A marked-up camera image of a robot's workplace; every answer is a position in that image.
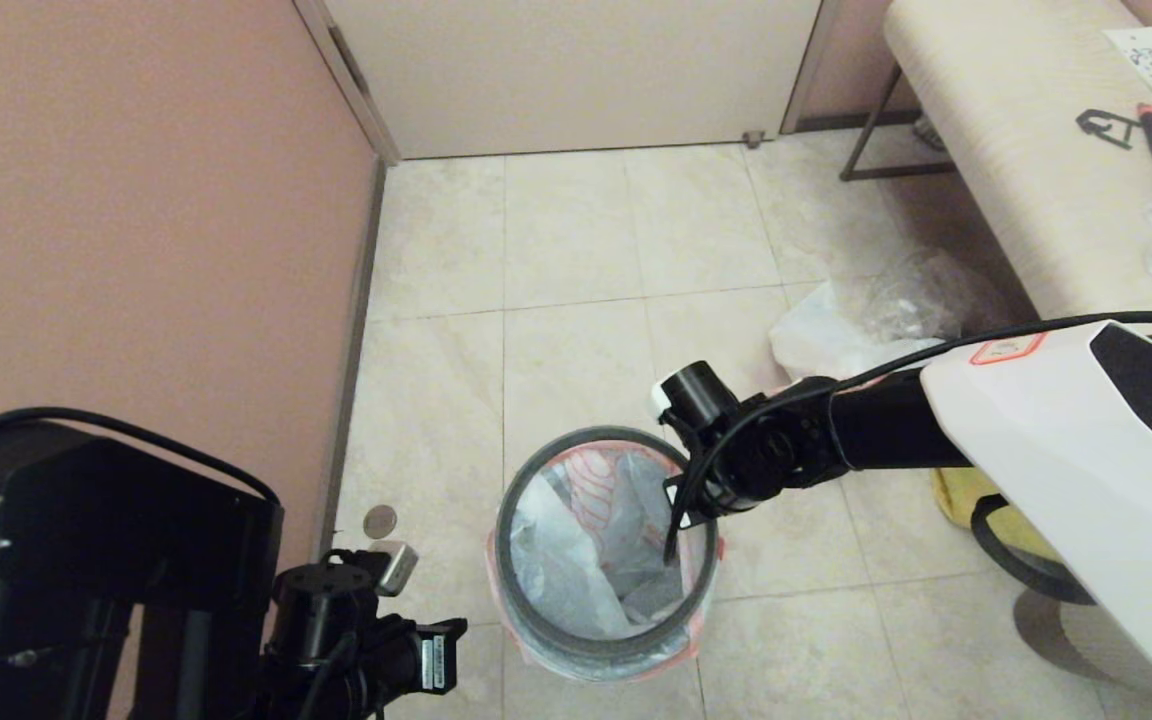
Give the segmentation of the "white red-print trash bag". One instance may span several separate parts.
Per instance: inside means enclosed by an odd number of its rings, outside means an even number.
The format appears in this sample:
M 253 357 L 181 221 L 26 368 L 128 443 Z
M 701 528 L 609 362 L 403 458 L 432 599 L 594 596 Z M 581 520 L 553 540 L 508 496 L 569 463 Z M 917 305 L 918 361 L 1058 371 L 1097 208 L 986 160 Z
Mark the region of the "white red-print trash bag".
M 847 379 L 941 344 L 938 338 L 877 340 L 842 314 L 829 283 L 796 302 L 768 333 L 771 351 L 791 382 L 809 377 Z
M 675 446 L 627 427 L 575 430 L 520 467 L 486 562 L 526 664 L 622 684 L 699 655 L 723 541 L 717 525 L 685 530 L 666 558 L 664 483 L 684 467 Z

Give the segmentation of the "clear bag with black items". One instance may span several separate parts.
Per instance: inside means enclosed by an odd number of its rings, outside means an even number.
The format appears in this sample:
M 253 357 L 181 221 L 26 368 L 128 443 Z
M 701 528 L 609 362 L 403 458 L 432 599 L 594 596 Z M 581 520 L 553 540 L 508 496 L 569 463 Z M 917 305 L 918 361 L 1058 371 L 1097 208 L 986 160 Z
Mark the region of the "clear bag with black items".
M 1011 311 L 990 279 L 943 250 L 923 249 L 873 279 L 859 320 L 879 341 L 957 340 L 1005 327 Z

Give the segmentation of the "beige ribbed bin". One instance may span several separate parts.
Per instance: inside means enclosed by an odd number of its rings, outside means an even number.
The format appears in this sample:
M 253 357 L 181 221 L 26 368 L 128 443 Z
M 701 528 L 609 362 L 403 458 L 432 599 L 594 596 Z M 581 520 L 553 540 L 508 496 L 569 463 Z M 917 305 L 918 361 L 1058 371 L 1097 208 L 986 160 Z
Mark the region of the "beige ribbed bin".
M 1152 664 L 1101 606 L 1024 589 L 1011 606 L 1021 642 L 1044 661 L 1112 688 L 1152 694 Z

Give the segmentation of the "beige bench with metal legs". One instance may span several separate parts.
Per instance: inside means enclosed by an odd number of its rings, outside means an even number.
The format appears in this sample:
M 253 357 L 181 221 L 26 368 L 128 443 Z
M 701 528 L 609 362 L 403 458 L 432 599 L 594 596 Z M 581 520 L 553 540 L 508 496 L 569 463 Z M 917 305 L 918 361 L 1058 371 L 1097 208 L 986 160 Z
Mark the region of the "beige bench with metal legs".
M 1152 99 L 1123 0 L 893 0 L 882 36 L 1043 318 L 1152 310 L 1152 159 L 1076 126 Z

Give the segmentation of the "black metal hook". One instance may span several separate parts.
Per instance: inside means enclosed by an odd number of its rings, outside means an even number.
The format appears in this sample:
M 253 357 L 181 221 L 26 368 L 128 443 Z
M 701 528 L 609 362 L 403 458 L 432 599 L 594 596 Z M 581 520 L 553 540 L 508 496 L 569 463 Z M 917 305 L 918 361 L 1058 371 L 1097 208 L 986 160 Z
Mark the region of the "black metal hook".
M 1137 118 L 1123 118 L 1106 109 L 1084 109 L 1075 123 L 1084 135 L 1128 151 L 1134 149 L 1134 136 L 1140 135 Z

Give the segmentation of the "grey wall baseboard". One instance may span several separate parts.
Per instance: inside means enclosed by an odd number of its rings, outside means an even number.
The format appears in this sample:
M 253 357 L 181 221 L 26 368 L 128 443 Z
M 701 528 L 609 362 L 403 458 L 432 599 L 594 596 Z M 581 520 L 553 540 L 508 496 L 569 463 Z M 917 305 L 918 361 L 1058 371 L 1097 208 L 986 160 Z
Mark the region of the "grey wall baseboard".
M 364 233 L 361 236 L 353 286 L 349 291 L 349 306 L 346 324 L 346 343 L 340 364 L 338 384 L 338 402 L 333 424 L 332 446 L 329 446 L 329 468 L 323 483 L 319 509 L 317 509 L 317 535 L 310 550 L 312 561 L 319 560 L 326 551 L 333 547 L 333 538 L 338 533 L 338 510 L 340 492 L 344 483 L 346 460 L 351 429 L 353 407 L 357 393 L 358 373 L 361 373 L 362 344 L 366 329 L 366 314 L 372 285 L 372 273 L 376 268 L 376 251 L 381 223 L 381 210 L 385 182 L 388 176 L 388 165 L 376 161 L 371 179 L 371 194 L 367 199 L 367 218 Z

